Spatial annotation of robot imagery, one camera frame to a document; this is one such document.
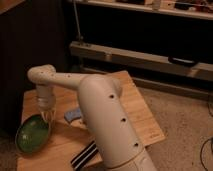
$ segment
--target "metal shelf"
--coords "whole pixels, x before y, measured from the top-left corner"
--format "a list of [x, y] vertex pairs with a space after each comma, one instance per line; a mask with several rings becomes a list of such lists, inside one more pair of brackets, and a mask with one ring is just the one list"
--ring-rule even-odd
[[87, 43], [81, 44], [76, 41], [70, 44], [70, 50], [73, 56], [81, 58], [125, 64], [136, 68], [213, 81], [212, 64], [198, 63], [194, 67], [186, 67], [170, 63], [166, 56]]
[[106, 2], [104, 0], [103, 1], [101, 1], [101, 0], [76, 0], [76, 3], [124, 9], [124, 10], [132, 10], [132, 11], [166, 14], [166, 15], [188, 17], [188, 18], [197, 18], [197, 19], [204, 19], [204, 20], [213, 20], [213, 14], [211, 14], [211, 13], [160, 8], [161, 0], [154, 0], [153, 4], [151, 6], [150, 5], [146, 6], [146, 5], [137, 5], [137, 4], [129, 4], [129, 3], [110, 2], [110, 1]]

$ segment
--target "wooden board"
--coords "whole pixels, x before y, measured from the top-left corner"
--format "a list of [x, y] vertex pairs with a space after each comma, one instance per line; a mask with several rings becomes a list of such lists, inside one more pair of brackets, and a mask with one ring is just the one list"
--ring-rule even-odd
[[24, 2], [25, 0], [0, 0], [0, 14]]
[[[147, 146], [165, 139], [128, 72], [121, 71], [110, 75], [122, 82], [121, 103], [143, 144]], [[71, 125], [64, 120], [65, 112], [78, 107], [76, 92], [60, 87], [55, 87], [54, 91], [57, 97], [57, 114], [51, 137], [38, 153], [30, 157], [20, 156], [18, 158], [18, 171], [72, 170], [71, 159], [92, 140], [90, 133], [79, 120], [74, 121]], [[24, 95], [22, 121], [36, 113], [38, 113], [36, 94], [35, 90], [31, 90]], [[89, 164], [100, 161], [101, 158], [97, 155]]]

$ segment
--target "blue object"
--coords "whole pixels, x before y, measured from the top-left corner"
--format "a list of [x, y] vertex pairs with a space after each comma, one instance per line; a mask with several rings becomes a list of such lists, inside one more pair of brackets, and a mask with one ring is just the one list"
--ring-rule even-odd
[[79, 107], [74, 110], [67, 111], [64, 114], [64, 119], [69, 124], [76, 119], [80, 119], [81, 117], [82, 117], [82, 113], [81, 113], [81, 109]]

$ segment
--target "floor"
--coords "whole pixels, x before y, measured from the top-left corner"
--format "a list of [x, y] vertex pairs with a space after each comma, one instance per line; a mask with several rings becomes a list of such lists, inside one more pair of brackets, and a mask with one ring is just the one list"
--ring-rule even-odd
[[[147, 148], [159, 171], [202, 171], [200, 149], [213, 136], [213, 117], [206, 101], [139, 88], [166, 135], [162, 142]], [[213, 170], [210, 144], [203, 150], [203, 161]], [[12, 140], [0, 138], [0, 170], [15, 171], [17, 156]]]

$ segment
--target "wall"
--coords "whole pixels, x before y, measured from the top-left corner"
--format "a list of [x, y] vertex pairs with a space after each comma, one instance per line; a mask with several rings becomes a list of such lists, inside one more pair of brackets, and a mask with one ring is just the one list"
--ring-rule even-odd
[[29, 0], [0, 15], [0, 129], [10, 135], [20, 124], [23, 93], [33, 88], [26, 73], [53, 64], [66, 71], [69, 58], [60, 0]]

